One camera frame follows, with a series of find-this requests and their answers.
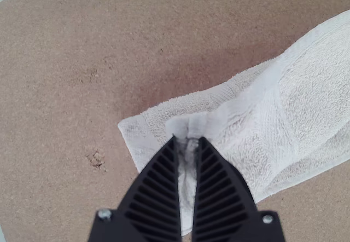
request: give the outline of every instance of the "white towel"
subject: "white towel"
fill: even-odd
[[[205,136],[239,169],[255,202],[350,158],[350,10],[275,59],[119,123],[138,171],[175,134]],[[182,233],[196,181],[180,168]]]

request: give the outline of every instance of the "silver screw head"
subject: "silver screw head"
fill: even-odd
[[[107,208],[102,208],[97,212],[98,217],[103,221],[110,221],[112,212]]]
[[[265,224],[271,224],[271,223],[273,222],[273,216],[271,216],[271,215],[263,216],[263,217],[262,217],[262,221],[263,221]]]

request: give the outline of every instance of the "cork surface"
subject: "cork surface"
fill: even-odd
[[[0,2],[0,225],[85,241],[137,175],[117,128],[282,53],[350,0]],[[287,241],[348,242],[349,163],[266,199]]]

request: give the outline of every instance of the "fabric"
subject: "fabric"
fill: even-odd
[[[226,83],[123,120],[119,128],[138,171],[172,134],[205,136],[239,169],[258,202],[347,161],[349,49],[347,11]],[[192,224],[193,170],[179,169],[183,234]]]

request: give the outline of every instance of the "stain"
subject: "stain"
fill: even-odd
[[[99,150],[88,154],[86,157],[92,167],[98,168],[104,172],[108,172],[106,165],[104,164],[104,155]]]

